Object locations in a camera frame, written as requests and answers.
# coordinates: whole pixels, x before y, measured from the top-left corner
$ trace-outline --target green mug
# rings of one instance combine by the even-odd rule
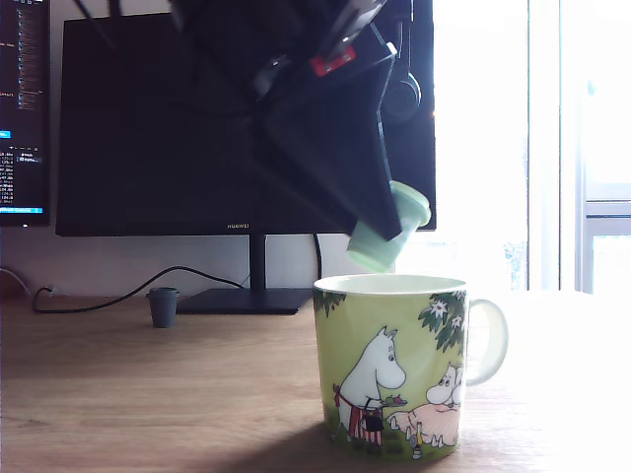
[[[432,461],[452,453],[467,386],[489,379],[508,350],[502,310],[471,301],[462,281],[368,274],[315,283],[324,421],[358,454]],[[466,373],[469,308],[489,319],[486,353]]]

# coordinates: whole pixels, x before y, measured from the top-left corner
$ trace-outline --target mug rim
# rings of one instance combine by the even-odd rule
[[[400,289],[396,287],[398,281],[402,283]],[[376,282],[381,283],[380,289],[370,289]],[[366,284],[367,289],[362,289],[362,284]],[[466,283],[453,278],[419,274],[354,274],[319,279],[314,282],[314,288],[326,293],[358,296],[420,296],[464,291]]]

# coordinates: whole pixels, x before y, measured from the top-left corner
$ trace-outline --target monitor stand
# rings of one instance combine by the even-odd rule
[[[292,315],[308,301],[312,289],[267,289],[266,235],[249,236],[250,289],[209,289],[177,304],[177,313],[254,313]]]

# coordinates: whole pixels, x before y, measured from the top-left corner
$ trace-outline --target mug handle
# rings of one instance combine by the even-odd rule
[[[477,299],[471,302],[469,314],[471,314],[474,307],[478,306],[484,309],[489,320],[489,344],[486,347],[477,373],[473,377],[467,378],[467,386],[481,384],[490,379],[504,362],[509,349],[509,326],[504,312],[490,301]]]

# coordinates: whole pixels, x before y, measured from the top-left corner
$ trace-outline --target mint green cap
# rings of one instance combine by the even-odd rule
[[[358,222],[348,242],[349,257],[371,272],[387,271],[419,227],[430,221],[430,202],[418,190],[402,182],[390,183],[394,204],[402,232],[391,240],[385,240],[363,222]]]

